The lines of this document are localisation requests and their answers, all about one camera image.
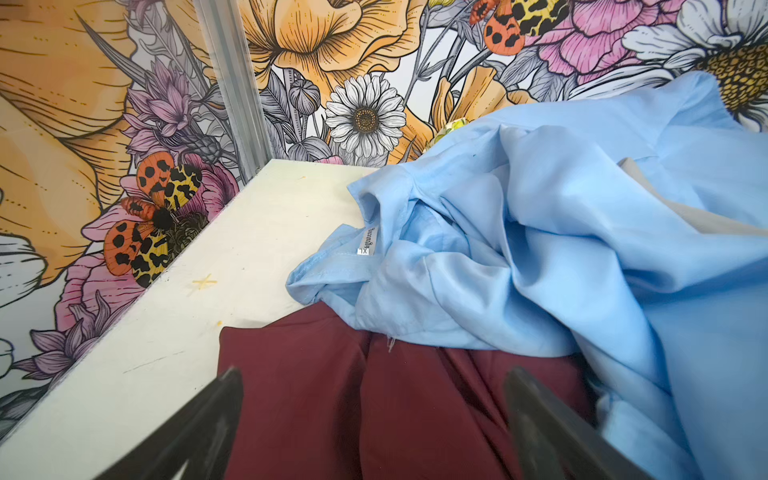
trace white surface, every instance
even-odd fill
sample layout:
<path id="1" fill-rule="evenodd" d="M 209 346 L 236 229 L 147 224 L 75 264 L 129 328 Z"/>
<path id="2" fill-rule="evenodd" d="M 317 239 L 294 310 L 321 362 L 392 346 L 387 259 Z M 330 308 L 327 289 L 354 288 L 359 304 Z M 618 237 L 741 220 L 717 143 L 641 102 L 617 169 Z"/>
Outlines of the white surface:
<path id="1" fill-rule="evenodd" d="M 0 478 L 88 480 L 128 453 L 215 377 L 222 326 L 301 308 L 288 273 L 362 226 L 346 185 L 372 171 L 271 161 L 0 447 Z"/>

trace light blue shirt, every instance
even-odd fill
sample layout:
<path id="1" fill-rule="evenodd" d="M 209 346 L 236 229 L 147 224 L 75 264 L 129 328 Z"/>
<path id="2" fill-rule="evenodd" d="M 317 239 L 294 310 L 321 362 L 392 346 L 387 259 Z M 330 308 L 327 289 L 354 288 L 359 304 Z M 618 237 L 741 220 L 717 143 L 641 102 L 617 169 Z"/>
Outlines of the light blue shirt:
<path id="1" fill-rule="evenodd" d="M 351 184 L 342 225 L 287 288 L 356 329 L 528 356 L 582 351 L 603 436 L 656 478 L 768 472 L 768 238 L 702 234 L 668 200 L 768 227 L 768 136 L 715 79 L 517 105 Z"/>

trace moth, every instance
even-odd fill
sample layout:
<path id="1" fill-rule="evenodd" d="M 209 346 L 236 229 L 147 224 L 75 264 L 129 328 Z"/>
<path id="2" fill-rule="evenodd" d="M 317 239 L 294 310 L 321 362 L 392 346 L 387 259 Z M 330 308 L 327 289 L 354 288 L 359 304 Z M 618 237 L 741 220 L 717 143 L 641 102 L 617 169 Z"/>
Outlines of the moth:
<path id="1" fill-rule="evenodd" d="M 129 196 L 121 207 L 141 218 L 118 221 L 104 238 L 107 269 L 116 276 L 133 273 L 143 288 L 203 229 L 207 219 L 200 214 L 177 215 L 200 188 L 203 175 L 191 165 L 174 166 L 167 152 L 152 154 L 141 163 L 136 181 L 143 197 Z"/>
<path id="2" fill-rule="evenodd" d="M 568 17 L 571 8 L 568 0 L 478 0 L 469 24 L 476 25 L 491 11 L 493 16 L 483 32 L 485 45 L 499 55 L 516 55 L 525 46 L 526 36 L 552 30 Z"/>

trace yellow flower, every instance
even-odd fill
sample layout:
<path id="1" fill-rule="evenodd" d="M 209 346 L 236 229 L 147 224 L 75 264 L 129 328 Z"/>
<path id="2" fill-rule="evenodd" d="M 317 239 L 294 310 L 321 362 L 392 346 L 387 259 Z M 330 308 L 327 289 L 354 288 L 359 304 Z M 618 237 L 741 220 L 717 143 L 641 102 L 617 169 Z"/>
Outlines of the yellow flower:
<path id="1" fill-rule="evenodd" d="M 75 13 L 123 55 L 134 51 L 117 2 L 0 5 L 0 233 L 45 258 L 42 284 L 88 248 L 81 228 L 120 196 L 131 165 L 119 131 L 131 80 Z"/>
<path id="2" fill-rule="evenodd" d="M 259 89 L 266 87 L 272 65 L 295 68 L 317 85 L 325 105 L 347 78 L 394 71 L 400 57 L 417 49 L 427 0 L 238 2 Z M 166 5 L 187 37 L 204 47 L 191 0 Z"/>
<path id="3" fill-rule="evenodd" d="M 456 103 L 451 95 L 451 84 L 447 78 L 441 78 L 432 102 L 432 125 L 421 121 L 406 108 L 406 125 L 402 128 L 403 137 L 395 150 L 389 154 L 387 163 L 400 163 L 409 145 L 411 145 L 411 151 L 406 161 L 419 158 L 436 133 L 450 122 L 460 118 L 473 121 L 510 105 L 536 103 L 536 100 L 525 90 L 507 92 L 504 85 L 494 80 L 495 74 L 494 68 L 473 68 L 467 75 L 462 94 Z"/>

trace daisy center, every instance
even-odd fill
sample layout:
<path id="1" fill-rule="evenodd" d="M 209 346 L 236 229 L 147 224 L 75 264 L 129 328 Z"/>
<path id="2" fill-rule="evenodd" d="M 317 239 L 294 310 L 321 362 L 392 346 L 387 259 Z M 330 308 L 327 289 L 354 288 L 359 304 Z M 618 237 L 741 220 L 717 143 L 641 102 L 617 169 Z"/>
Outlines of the daisy center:
<path id="1" fill-rule="evenodd" d="M 720 96 L 730 111 L 738 111 L 768 91 L 768 45 L 754 45 L 705 58 L 694 70 L 717 77 Z"/>
<path id="2" fill-rule="evenodd" d="M 355 129 L 362 134 L 370 134 L 379 128 L 379 117 L 376 112 L 368 107 L 355 110 Z"/>

